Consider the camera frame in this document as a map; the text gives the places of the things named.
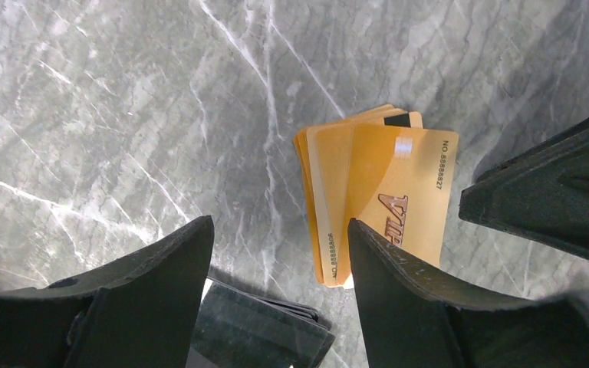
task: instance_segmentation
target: gold card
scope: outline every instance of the gold card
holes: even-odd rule
[[[339,120],[333,123],[325,124],[325,125],[333,125],[333,124],[342,124],[346,122],[350,122],[352,120],[362,119],[365,117],[369,117],[373,113],[379,113],[382,111],[393,109],[392,105],[383,105],[381,107],[377,107],[372,110],[368,110],[364,113],[355,115],[353,117],[349,117],[344,120]],[[321,267],[321,257],[319,252],[319,243],[318,243],[318,230],[317,230],[317,218],[315,216],[314,210],[314,200],[312,195],[312,185],[311,185],[311,174],[310,174],[310,165],[309,165],[309,155],[308,155],[308,141],[306,137],[306,131],[310,127],[304,128],[299,131],[299,133],[294,137],[294,147],[297,151],[297,155],[299,156],[299,161],[301,162],[301,175],[304,183],[304,194],[306,197],[306,207],[308,209],[308,222],[309,228],[311,233],[311,246],[313,251],[313,262],[315,267],[315,277],[320,284],[324,283],[324,278],[322,275],[322,267]]]
[[[344,201],[347,195],[353,130],[357,124],[383,126],[387,118],[404,115],[407,115],[406,123],[409,126],[423,126],[420,113],[408,115],[403,110],[392,109],[341,125],[314,126],[307,131],[321,265],[324,284],[328,287],[344,285],[344,281],[338,282],[337,270],[340,260],[348,257],[339,254],[339,249],[341,234],[344,232]]]
[[[351,275],[346,229],[352,218],[439,267],[459,136],[373,124],[353,129],[338,284]]]

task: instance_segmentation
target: printed logo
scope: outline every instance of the printed logo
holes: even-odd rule
[[[407,212],[407,195],[403,198],[394,197],[391,195],[379,194],[378,200],[383,203],[387,209],[392,212],[395,219],[387,216],[385,223],[385,237],[395,246],[403,247],[403,232],[405,231],[405,214]]]

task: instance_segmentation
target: black plastic part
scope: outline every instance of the black plastic part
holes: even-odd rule
[[[482,174],[459,217],[589,259],[589,118]]]
[[[0,366],[184,367],[212,246],[201,217],[46,289],[0,293]]]
[[[334,336],[328,329],[298,313],[314,311],[309,307],[256,297],[217,281],[206,290],[191,349],[214,367],[315,368],[331,348]],[[191,367],[200,368],[189,358],[186,368]]]
[[[543,301],[495,293],[355,219],[349,246],[371,367],[589,367],[589,292]]]
[[[385,125],[390,126],[390,127],[406,127],[406,128],[410,128],[412,126],[412,123],[410,122],[410,114],[409,113],[403,113],[400,115],[396,115],[394,117],[386,117],[385,119]]]

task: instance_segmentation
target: stack of cards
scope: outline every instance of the stack of cards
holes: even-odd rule
[[[352,218],[439,267],[457,140],[454,132],[423,129],[420,113],[392,105],[297,134],[321,284],[353,286],[347,239]]]

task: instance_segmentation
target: marble surface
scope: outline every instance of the marble surface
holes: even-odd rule
[[[442,269],[589,288],[589,261],[457,218],[476,173],[589,116],[589,0],[7,0],[0,290],[210,214],[215,272],[316,307],[337,335],[323,366],[365,367],[353,292],[314,281],[291,138],[384,103],[460,134]]]

